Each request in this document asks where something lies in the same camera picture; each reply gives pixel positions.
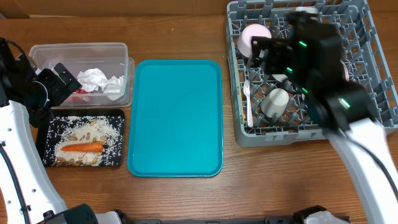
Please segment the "red snack wrapper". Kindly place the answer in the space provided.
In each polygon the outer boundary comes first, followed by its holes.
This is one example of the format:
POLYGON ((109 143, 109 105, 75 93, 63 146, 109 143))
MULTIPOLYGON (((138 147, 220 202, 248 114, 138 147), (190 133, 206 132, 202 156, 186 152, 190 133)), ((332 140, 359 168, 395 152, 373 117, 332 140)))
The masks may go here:
POLYGON ((88 92, 82 89, 82 87, 80 87, 79 89, 73 92, 73 94, 67 99, 67 101, 75 103, 84 103, 91 101, 90 96, 80 96, 85 94, 88 94, 88 92))

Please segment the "bowl with rice and nuts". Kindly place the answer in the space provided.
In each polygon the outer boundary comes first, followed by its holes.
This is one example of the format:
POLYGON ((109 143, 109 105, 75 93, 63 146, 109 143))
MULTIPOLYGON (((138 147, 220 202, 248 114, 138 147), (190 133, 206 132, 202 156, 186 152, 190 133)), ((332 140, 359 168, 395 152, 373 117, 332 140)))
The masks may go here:
POLYGON ((253 36, 271 38, 270 30, 260 24, 251 24, 247 26, 241 33, 237 41, 237 47, 240 53, 245 57, 252 55, 251 38, 253 36))

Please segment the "white napkin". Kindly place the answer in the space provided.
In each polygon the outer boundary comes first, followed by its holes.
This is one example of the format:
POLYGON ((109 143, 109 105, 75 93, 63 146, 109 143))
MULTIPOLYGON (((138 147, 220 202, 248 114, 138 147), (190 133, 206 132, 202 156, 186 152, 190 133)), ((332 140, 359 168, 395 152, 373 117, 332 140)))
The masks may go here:
POLYGON ((99 88, 104 90, 108 84, 108 79, 105 74, 98 68, 88 69, 85 72, 80 72, 77 80, 81 84, 81 88, 86 92, 98 91, 99 88))
POLYGON ((103 93, 107 94, 110 100, 117 100, 123 95, 124 91, 124 75, 120 77, 112 76, 105 86, 103 93))

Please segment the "white plastic fork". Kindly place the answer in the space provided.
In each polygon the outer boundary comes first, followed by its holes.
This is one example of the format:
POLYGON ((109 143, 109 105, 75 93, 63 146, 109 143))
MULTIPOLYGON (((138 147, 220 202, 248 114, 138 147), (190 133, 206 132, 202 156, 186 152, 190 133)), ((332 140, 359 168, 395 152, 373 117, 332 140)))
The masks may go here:
POLYGON ((251 109, 251 91, 250 91, 250 82, 249 80, 245 80, 244 82, 244 86, 243 86, 243 93, 246 97, 246 104, 247 104, 247 108, 246 108, 246 112, 247 112, 247 124, 250 128, 253 127, 253 119, 252 119, 252 109, 251 109))

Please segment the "frosted white cup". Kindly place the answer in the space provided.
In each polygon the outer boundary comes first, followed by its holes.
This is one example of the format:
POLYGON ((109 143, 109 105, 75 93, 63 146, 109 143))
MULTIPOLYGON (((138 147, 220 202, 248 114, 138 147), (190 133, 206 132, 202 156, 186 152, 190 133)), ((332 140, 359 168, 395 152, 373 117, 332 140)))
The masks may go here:
POLYGON ((274 116, 282 116, 284 113, 287 103, 289 102, 289 94, 281 89, 273 89, 262 101, 261 110, 263 114, 268 118, 274 116))

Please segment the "orange carrot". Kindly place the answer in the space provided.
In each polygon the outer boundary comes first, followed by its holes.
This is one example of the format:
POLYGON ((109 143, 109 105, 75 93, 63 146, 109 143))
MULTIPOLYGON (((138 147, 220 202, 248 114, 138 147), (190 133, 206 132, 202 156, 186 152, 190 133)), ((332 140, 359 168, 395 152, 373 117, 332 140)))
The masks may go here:
POLYGON ((65 152, 101 152, 103 145, 100 142, 73 144, 61 148, 65 152))

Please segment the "white bowl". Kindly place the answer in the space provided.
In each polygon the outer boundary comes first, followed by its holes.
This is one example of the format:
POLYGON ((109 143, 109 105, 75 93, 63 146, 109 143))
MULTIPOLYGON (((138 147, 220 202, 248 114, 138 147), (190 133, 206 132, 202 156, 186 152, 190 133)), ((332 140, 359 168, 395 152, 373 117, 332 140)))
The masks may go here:
POLYGON ((273 74, 272 76, 275 80, 281 83, 288 80, 287 76, 284 74, 273 74))

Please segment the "large white plate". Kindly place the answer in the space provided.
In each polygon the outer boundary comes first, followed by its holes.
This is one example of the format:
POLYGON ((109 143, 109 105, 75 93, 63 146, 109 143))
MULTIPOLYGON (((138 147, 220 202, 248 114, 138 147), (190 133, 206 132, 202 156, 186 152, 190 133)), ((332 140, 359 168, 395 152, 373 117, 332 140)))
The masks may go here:
POLYGON ((343 76, 343 78, 348 82, 348 81, 349 81, 348 69, 347 69, 347 67, 346 67, 346 65, 345 65, 345 63, 344 63, 344 61, 340 60, 340 62, 341 62, 341 65, 342 65, 342 67, 343 67, 343 74, 342 74, 342 76, 343 76))

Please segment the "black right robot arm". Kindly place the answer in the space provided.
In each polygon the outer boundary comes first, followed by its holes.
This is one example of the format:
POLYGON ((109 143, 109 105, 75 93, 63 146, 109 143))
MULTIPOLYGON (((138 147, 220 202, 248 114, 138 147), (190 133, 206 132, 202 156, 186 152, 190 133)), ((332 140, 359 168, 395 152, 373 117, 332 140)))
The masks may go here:
POLYGON ((254 64, 284 74, 305 96, 309 117, 322 128, 346 166, 369 223, 397 222, 397 169, 384 126, 368 91, 348 81, 336 27, 308 9, 289 12, 292 36, 253 36, 254 64))

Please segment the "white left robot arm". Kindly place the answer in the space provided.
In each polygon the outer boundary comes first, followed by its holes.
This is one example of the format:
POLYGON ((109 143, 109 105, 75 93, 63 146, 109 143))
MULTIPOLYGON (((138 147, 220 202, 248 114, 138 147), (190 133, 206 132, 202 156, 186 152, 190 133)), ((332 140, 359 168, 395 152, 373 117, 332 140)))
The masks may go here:
POLYGON ((61 64, 36 72, 17 44, 1 39, 1 192, 9 223, 97 223, 87 204, 67 208, 52 185, 31 127, 52 118, 80 84, 61 64))

